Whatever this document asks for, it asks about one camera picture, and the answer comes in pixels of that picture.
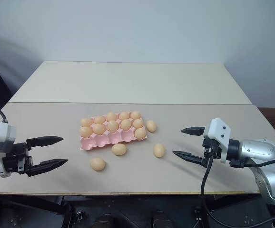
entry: floor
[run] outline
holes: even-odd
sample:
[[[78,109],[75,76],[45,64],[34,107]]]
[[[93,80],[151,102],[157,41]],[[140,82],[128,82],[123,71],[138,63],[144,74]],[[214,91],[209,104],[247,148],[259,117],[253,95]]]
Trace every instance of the floor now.
[[[200,205],[197,196],[84,198],[85,201],[76,201],[72,197],[68,200],[72,200],[71,204],[75,206],[76,212],[84,211],[88,215],[88,218],[73,224],[73,228],[89,228],[97,217],[104,214],[115,217],[118,228],[150,228],[151,215],[157,210],[166,212],[175,228],[193,228],[196,225],[194,208]],[[213,214],[233,226],[244,226],[269,217],[261,198],[225,207]],[[62,215],[40,209],[10,206],[2,211],[0,228],[60,228],[62,222]],[[213,221],[209,222],[211,228],[222,227]],[[260,228],[270,227],[267,224]]]

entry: brown egg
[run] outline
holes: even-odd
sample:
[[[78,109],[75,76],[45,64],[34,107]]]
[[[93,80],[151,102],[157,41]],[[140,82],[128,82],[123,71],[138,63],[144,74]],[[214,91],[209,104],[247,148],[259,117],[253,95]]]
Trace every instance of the brown egg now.
[[[108,131],[114,133],[118,130],[119,126],[118,123],[115,120],[110,120],[107,125]]]
[[[108,113],[107,114],[107,117],[106,117],[107,121],[110,121],[110,120],[117,120],[118,119],[118,116],[115,114],[115,113]]]
[[[81,127],[79,130],[80,136],[83,138],[89,138],[93,131],[90,127]]]
[[[102,158],[92,158],[90,160],[90,166],[95,171],[101,171],[105,168],[106,162]]]
[[[134,137],[136,137],[137,139],[144,139],[145,136],[146,136],[146,130],[145,130],[145,128],[138,128],[134,132]]]
[[[127,131],[131,127],[131,121],[128,119],[123,120],[120,122],[120,128]]]
[[[102,124],[106,121],[104,116],[97,116],[94,118],[94,123],[95,124]]]
[[[80,121],[80,125],[83,127],[90,127],[93,124],[93,120],[91,118],[83,118]]]
[[[125,119],[129,119],[129,113],[128,112],[122,112],[122,113],[120,113],[119,114],[119,116],[118,116],[118,118],[120,119],[120,120],[125,120]]]
[[[106,127],[102,124],[96,124],[92,127],[95,134],[102,135],[106,131]]]
[[[148,120],[146,123],[147,130],[150,132],[155,132],[157,129],[157,125],[153,120]]]
[[[141,118],[141,113],[139,111],[134,111],[130,114],[130,118],[132,118],[134,120]]]
[[[142,119],[136,119],[132,122],[132,126],[134,126],[136,129],[141,128],[142,126],[144,126],[144,122]]]
[[[127,147],[121,143],[115,144],[111,149],[112,152],[117,156],[121,156],[127,152]]]
[[[163,144],[156,144],[153,147],[153,154],[157,157],[157,158],[162,158],[165,155],[165,146]]]

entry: egg carton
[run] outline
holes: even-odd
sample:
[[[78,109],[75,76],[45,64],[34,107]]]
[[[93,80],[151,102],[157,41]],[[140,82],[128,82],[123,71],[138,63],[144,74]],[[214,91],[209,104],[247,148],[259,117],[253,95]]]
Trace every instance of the egg carton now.
[[[118,125],[120,126],[120,122],[122,122],[120,119],[117,119],[116,122],[118,123]],[[104,147],[108,144],[118,144],[121,142],[130,142],[132,140],[144,140],[147,138],[147,135],[143,138],[143,139],[137,139],[136,137],[134,137],[134,131],[136,130],[135,127],[131,126],[129,128],[129,130],[125,131],[123,129],[121,129],[119,127],[119,129],[112,133],[110,131],[107,130],[107,124],[108,121],[106,120],[103,125],[106,127],[106,131],[102,134],[102,135],[98,135],[95,133],[92,133],[92,135],[89,138],[83,138],[80,137],[80,143],[81,143],[81,150],[86,150],[89,151],[91,149],[93,149],[94,147]]]

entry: white wall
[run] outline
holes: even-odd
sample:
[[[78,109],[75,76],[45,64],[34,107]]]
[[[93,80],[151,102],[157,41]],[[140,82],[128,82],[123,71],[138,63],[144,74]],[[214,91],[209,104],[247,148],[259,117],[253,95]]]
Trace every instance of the white wall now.
[[[14,92],[43,60],[225,63],[275,107],[275,0],[0,0],[0,73]]]

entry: egg tray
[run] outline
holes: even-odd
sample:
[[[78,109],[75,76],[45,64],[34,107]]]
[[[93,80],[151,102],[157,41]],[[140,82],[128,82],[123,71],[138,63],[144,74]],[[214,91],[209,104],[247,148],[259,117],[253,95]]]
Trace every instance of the egg tray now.
[[[118,125],[120,125],[120,122],[122,122],[120,119],[117,119],[116,122]],[[92,135],[89,138],[83,138],[80,137],[80,143],[81,143],[81,150],[86,150],[89,151],[93,149],[94,147],[104,147],[108,144],[118,144],[120,142],[130,142],[132,140],[143,140],[147,138],[147,135],[143,139],[137,139],[134,137],[134,131],[136,130],[135,127],[131,126],[129,130],[125,131],[119,127],[119,129],[112,133],[107,130],[107,124],[108,121],[106,120],[103,125],[106,127],[106,131],[102,135],[98,135],[95,133],[92,133]]]

